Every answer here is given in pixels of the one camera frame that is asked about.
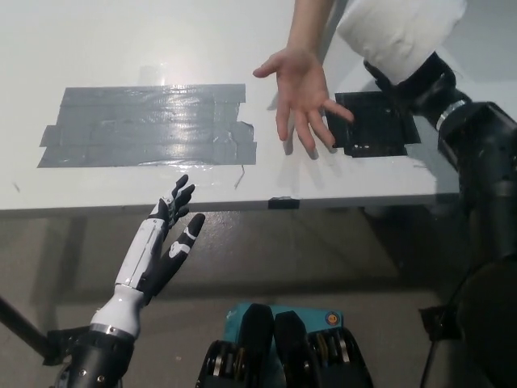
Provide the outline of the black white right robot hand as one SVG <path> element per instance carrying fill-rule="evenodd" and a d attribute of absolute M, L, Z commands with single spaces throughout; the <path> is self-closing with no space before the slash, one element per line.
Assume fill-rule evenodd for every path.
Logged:
<path fill-rule="evenodd" d="M 441 115 L 454 103 L 472 100 L 456 88 L 456 75 L 437 53 L 432 53 L 405 81 L 392 84 L 387 76 L 364 60 L 376 85 L 395 105 L 413 115 L 424 117 L 435 127 Z"/>

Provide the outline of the bare person hand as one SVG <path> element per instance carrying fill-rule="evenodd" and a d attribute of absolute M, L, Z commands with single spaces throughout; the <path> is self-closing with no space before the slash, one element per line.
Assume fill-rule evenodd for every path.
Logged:
<path fill-rule="evenodd" d="M 331 112 L 349 122 L 351 111 L 330 98 L 322 64 L 314 53 L 301 48 L 284 48 L 254 70 L 256 78 L 276 76 L 275 123 L 279 139 L 286 142 L 293 130 L 308 154 L 314 154 L 315 137 L 330 150 L 335 138 L 322 119 Z"/>

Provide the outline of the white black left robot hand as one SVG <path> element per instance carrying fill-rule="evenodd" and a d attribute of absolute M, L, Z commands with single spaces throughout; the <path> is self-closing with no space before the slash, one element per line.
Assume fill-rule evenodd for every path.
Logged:
<path fill-rule="evenodd" d="M 172 227 L 188 214 L 195 190 L 183 175 L 171 192 L 162 196 L 141 223 L 124 257 L 110 300 L 90 321 L 92 331 L 136 340 L 140 314 L 181 268 L 198 238 L 205 216 L 196 214 L 166 253 L 162 246 Z"/>

